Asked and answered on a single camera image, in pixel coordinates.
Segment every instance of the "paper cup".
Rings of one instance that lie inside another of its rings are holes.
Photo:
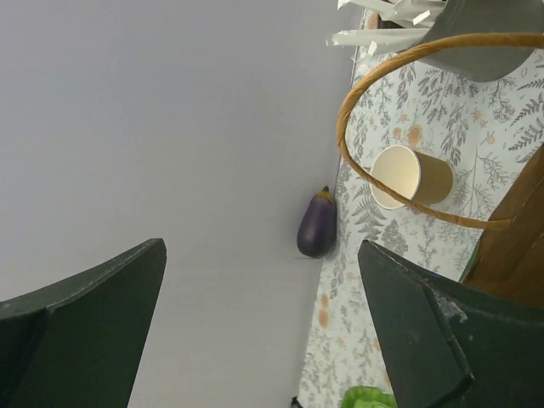
[[[417,204],[428,206],[443,201],[453,187],[448,163],[396,144],[384,149],[374,160],[371,175]],[[391,195],[371,185],[372,196],[383,208],[404,206]]]

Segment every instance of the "gray wall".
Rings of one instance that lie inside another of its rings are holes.
[[[320,263],[359,10],[336,0],[0,5],[0,298],[163,237],[130,406],[287,405]]]

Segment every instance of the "eggplant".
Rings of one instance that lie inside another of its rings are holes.
[[[307,257],[323,258],[337,239],[337,203],[325,187],[314,195],[298,227],[298,250]]]

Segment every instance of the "tablecloth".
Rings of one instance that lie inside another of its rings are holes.
[[[387,57],[356,61],[354,83]],[[487,219],[542,143],[544,52],[535,51],[515,72],[487,83],[410,64],[363,95],[346,134],[363,167],[395,144],[449,162],[456,187],[434,207]],[[392,392],[357,264],[363,240],[458,280],[482,232],[405,207],[380,208],[369,184],[343,161],[336,198],[337,245],[320,272],[300,382],[298,400],[305,408],[337,407],[354,385]]]

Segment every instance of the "basket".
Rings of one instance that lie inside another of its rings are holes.
[[[414,48],[410,48],[402,54],[395,55],[391,59],[382,62],[374,68],[359,82],[357,82],[348,96],[343,101],[337,120],[337,146],[343,159],[365,180],[376,186],[378,189],[386,192],[395,200],[402,202],[406,206],[447,223],[461,225],[468,228],[477,228],[482,230],[504,230],[513,222],[512,219],[502,219],[495,221],[482,221],[473,218],[465,218],[458,215],[452,215],[447,212],[433,210],[432,208],[416,204],[412,200],[403,197],[401,194],[390,189],[387,185],[373,178],[363,167],[361,167],[351,156],[346,145],[346,128],[351,111],[357,105],[360,96],[378,79],[385,77],[388,73],[398,70],[400,67],[410,64],[413,61],[434,54],[443,49],[462,48],[462,47],[525,47],[544,49],[544,35],[533,33],[476,33],[463,34],[455,37],[442,38],[437,41],[425,42]]]

